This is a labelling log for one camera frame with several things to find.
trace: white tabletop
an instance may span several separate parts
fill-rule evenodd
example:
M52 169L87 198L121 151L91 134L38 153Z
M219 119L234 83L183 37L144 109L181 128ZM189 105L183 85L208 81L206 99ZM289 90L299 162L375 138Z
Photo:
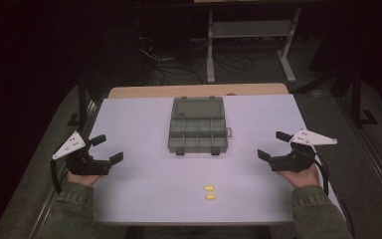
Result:
M95 159L124 160L95 186L95 220L126 225L272 224L292 221L291 186L258 159L290 153L276 131L305 127L292 95L225 96L233 136L218 156L177 156L167 147L173 98L104 100L91 137ZM214 191L204 187L213 185ZM216 199L207 200L206 194ZM330 199L337 200L330 189Z

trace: small yellow block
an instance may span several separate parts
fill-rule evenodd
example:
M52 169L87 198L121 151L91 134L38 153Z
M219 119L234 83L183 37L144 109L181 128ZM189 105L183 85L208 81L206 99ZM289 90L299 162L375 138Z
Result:
M204 187L204 190L206 190L206 191L213 191L214 189L215 189L215 187L212 185L207 185Z
M216 195L215 194L207 194L206 199L207 200L214 200L214 199L216 199Z

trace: gray plastic organizer box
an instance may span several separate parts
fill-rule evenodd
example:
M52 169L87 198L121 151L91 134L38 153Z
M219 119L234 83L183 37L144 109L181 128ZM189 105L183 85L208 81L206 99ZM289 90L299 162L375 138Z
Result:
M175 98L170 121L169 151L177 155L226 152L228 138L223 99Z

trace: white triangular marker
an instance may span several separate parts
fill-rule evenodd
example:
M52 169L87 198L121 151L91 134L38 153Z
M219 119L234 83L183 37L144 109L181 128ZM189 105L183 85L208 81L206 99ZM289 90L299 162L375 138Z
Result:
M304 145L337 144L336 138L326 137L306 129L298 131L293 135L290 141Z
M61 146L61 148L52 156L53 160L61 158L67 154L77 151L80 148L86 146L86 143L83 141L82 137L77 131L68 138L68 140Z

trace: person's hand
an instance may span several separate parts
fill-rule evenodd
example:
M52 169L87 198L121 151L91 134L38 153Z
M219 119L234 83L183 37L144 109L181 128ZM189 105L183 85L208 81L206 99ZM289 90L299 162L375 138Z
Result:
M278 174L292 184L293 188L320 185L318 170L314 163L309 169L300 172L278 171Z
M70 171L68 171L67 174L67 182L73 182L87 187L93 187L100 178L102 178L102 175L76 175Z

